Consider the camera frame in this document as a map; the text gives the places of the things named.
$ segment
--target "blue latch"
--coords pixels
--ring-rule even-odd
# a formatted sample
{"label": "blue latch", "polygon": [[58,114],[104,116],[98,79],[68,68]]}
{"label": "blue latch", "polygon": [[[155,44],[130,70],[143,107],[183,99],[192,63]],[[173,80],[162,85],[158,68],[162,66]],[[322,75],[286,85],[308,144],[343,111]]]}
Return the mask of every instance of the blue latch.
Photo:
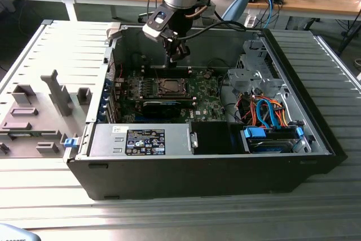
{"label": "blue latch", "polygon": [[64,147],[65,148],[76,148],[79,146],[78,140],[79,140],[79,138],[67,138],[64,141]]}
{"label": "blue latch", "polygon": [[260,127],[247,127],[244,129],[244,135],[246,138],[265,138],[266,132]]}
{"label": "blue latch", "polygon": [[298,134],[299,137],[302,137],[302,136],[304,135],[303,130],[302,130],[301,127],[297,127],[297,128],[296,128],[296,132],[297,132],[297,134]]}

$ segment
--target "white table leg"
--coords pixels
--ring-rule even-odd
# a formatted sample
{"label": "white table leg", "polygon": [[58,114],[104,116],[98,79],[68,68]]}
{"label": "white table leg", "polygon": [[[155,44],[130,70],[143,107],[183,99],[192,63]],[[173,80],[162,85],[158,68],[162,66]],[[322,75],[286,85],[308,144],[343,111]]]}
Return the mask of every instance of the white table leg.
{"label": "white table leg", "polygon": [[62,1],[67,8],[69,20],[70,21],[78,21],[77,14],[75,12],[75,7],[74,7],[75,1],[74,0],[62,0]]}

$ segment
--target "blue plastic clip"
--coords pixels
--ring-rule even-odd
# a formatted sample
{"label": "blue plastic clip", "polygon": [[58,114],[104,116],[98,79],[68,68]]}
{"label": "blue plastic clip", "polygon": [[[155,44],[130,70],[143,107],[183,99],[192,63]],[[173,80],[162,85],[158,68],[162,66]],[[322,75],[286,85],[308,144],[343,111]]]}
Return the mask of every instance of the blue plastic clip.
{"label": "blue plastic clip", "polygon": [[65,148],[76,148],[78,146],[78,139],[79,138],[67,138],[64,142]]}

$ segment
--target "metal grooved surface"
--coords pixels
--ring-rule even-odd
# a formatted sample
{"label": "metal grooved surface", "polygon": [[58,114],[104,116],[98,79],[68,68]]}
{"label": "metal grooved surface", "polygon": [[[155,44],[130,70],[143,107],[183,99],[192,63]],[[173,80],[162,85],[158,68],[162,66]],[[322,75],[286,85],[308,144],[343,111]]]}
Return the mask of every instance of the metal grooved surface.
{"label": "metal grooved surface", "polygon": [[360,156],[361,86],[320,37],[304,31],[272,34],[347,155]]}
{"label": "metal grooved surface", "polygon": [[[301,40],[303,36],[310,34],[301,33]],[[290,43],[281,45],[285,51],[288,46],[286,54],[294,54]],[[316,41],[304,38],[301,45],[324,54]],[[336,66],[324,66],[325,74],[341,75],[339,68],[338,72],[330,69]],[[308,71],[300,72],[301,76],[321,71],[306,65],[294,67]],[[314,99],[327,97],[329,102],[333,94],[334,101],[357,96],[351,95],[354,90],[317,86],[309,90]],[[323,107],[334,114],[330,108],[337,106]],[[339,127],[337,120],[344,126]],[[42,240],[52,241],[360,240],[360,141],[343,130],[360,129],[355,120],[357,117],[345,115],[328,117],[330,125],[343,135],[340,141],[349,158],[330,173],[308,179],[290,194],[93,201],[62,159],[0,160],[0,222],[30,229]]]}
{"label": "metal grooved surface", "polygon": [[[23,117],[30,122],[32,130],[59,130],[71,137],[74,133],[81,134],[87,113],[87,106],[80,106],[76,94],[80,87],[89,88],[93,93],[99,78],[105,77],[105,70],[101,69],[109,23],[53,21],[50,25],[41,25],[36,33],[37,38],[28,44],[26,54],[21,54],[9,71],[11,78],[3,80],[0,86],[0,124],[9,118],[11,107],[19,107],[14,103],[12,92],[18,85],[30,85],[36,93],[32,106],[39,114],[36,117]],[[64,118],[58,107],[50,99],[50,89],[41,80],[41,75],[50,75],[53,70],[58,73],[57,81],[64,85],[72,100],[72,114]],[[7,157],[62,157],[64,149],[58,144],[59,152],[40,154],[35,146],[43,138],[29,138],[27,143],[23,139],[9,141],[10,152]]]}

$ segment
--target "open computer chassis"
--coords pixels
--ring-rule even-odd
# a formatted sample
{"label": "open computer chassis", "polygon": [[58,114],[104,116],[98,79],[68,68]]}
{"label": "open computer chassis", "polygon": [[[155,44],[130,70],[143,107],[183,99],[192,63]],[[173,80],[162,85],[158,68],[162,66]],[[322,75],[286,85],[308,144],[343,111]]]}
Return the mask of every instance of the open computer chassis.
{"label": "open computer chassis", "polygon": [[[127,46],[133,44],[129,39],[139,38],[140,35],[137,33],[141,29],[127,26],[122,31],[122,37],[117,42],[114,41],[114,44],[126,48],[126,46],[118,44],[125,41],[127,41]],[[250,154],[222,151],[222,147],[217,142],[213,141],[212,143],[212,137],[217,135],[214,130],[210,131],[208,135],[203,135],[203,139],[198,139],[203,142],[205,142],[204,138],[208,139],[209,151],[197,151],[197,146],[190,135],[194,131],[204,134],[202,131],[212,130],[215,122],[192,122],[190,120],[186,129],[186,132],[189,132],[187,135],[182,134],[183,130],[180,133],[177,130],[171,130],[172,144],[175,149],[176,145],[182,145],[182,142],[185,141],[191,144],[187,155],[177,152],[172,155],[169,152],[167,155],[131,156],[125,154],[126,146],[122,149],[121,155],[114,155],[112,153],[113,146],[107,142],[116,141],[119,137],[119,135],[112,134],[115,130],[118,132],[123,130],[125,134],[122,136],[122,141],[126,141],[128,139],[126,137],[129,136],[126,133],[129,129],[132,131],[134,129],[167,130],[167,125],[172,124],[101,124],[99,118],[98,121],[95,118],[90,119],[92,108],[99,106],[98,100],[98,104],[90,106],[79,150],[75,154],[73,150],[65,155],[67,165],[85,188],[89,197],[96,200],[152,199],[290,192],[309,176],[328,173],[347,158],[271,32],[265,29],[234,34],[235,32],[231,30],[219,30],[222,35],[226,32],[230,35],[232,33],[233,38],[235,35],[243,35],[241,41],[242,39],[247,41],[248,37],[251,39],[256,37],[257,41],[262,41],[263,52],[266,50],[267,56],[276,64],[287,88],[302,109],[325,151],[308,154],[273,154],[272,152]],[[142,40],[143,48],[146,43],[150,42],[147,39]],[[224,127],[230,131],[229,133],[239,133],[245,129],[242,125],[229,122]],[[214,126],[214,129],[222,132],[222,126]]]}

